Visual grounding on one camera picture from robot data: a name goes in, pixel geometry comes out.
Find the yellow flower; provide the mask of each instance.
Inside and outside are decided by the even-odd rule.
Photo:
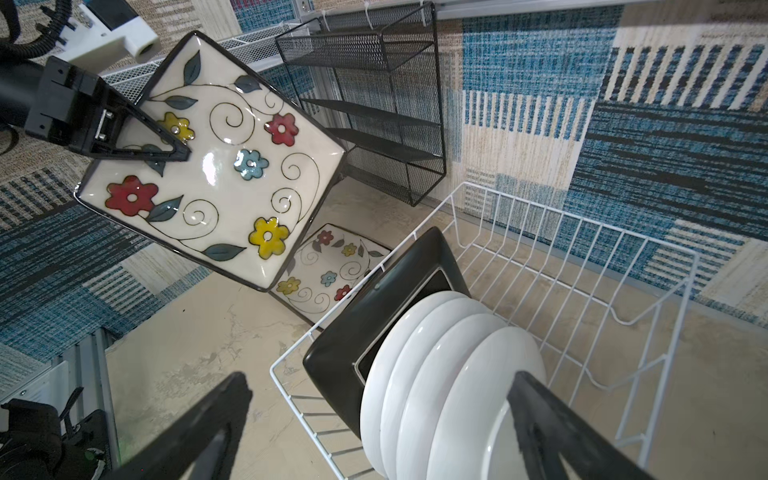
[[[345,257],[351,257],[352,255],[355,254],[356,251],[357,251],[357,247],[355,247],[355,244],[350,243],[349,245],[344,247],[344,250],[342,250],[341,253],[343,253]]]
[[[194,130],[189,128],[190,121],[186,118],[177,117],[173,112],[165,112],[165,118],[162,121],[158,121],[158,123],[184,143],[194,138]]]
[[[289,296],[299,289],[299,285],[301,285],[301,280],[298,280],[295,277],[290,277],[288,280],[277,284],[277,291],[285,296]]]
[[[276,217],[270,218],[269,221],[259,217],[253,227],[255,231],[248,236],[248,241],[259,246],[259,257],[266,260],[273,254],[280,255],[286,251],[283,240],[288,238],[290,232],[288,227],[277,223]]]

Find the square floral plate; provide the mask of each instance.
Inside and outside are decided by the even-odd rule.
[[[280,278],[346,154],[332,135],[198,31],[139,107],[189,145],[183,162],[94,161],[86,207],[260,291]],[[136,120],[118,147],[170,150]]]
[[[373,240],[326,223],[299,247],[271,293],[308,323],[315,324],[389,252],[389,248]],[[342,311],[334,312],[323,326],[327,327]]]

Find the blue flower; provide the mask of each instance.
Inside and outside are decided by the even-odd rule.
[[[270,161],[262,157],[257,150],[241,150],[237,152],[235,160],[235,170],[240,172],[244,180],[251,178],[261,178],[264,175],[264,169],[270,166]]]
[[[336,281],[336,274],[330,270],[320,275],[320,283],[325,286],[331,286],[331,283]]]

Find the stack of plates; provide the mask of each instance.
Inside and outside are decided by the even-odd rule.
[[[545,381],[533,338],[463,293],[411,307],[376,354],[360,410],[366,456],[390,480],[527,478],[506,394]]]

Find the wall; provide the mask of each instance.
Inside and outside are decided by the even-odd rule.
[[[434,198],[470,180],[690,247],[695,300],[768,327],[768,3],[466,18],[439,42]],[[637,276],[668,288],[685,267],[659,249]]]
[[[16,3],[30,41],[48,20],[39,7],[53,2]],[[164,52],[195,28],[222,39],[293,18],[290,0],[129,3]],[[282,68],[266,76],[287,86]],[[209,273],[76,204],[71,192],[88,162],[26,137],[0,156],[0,392],[99,326],[127,333]]]

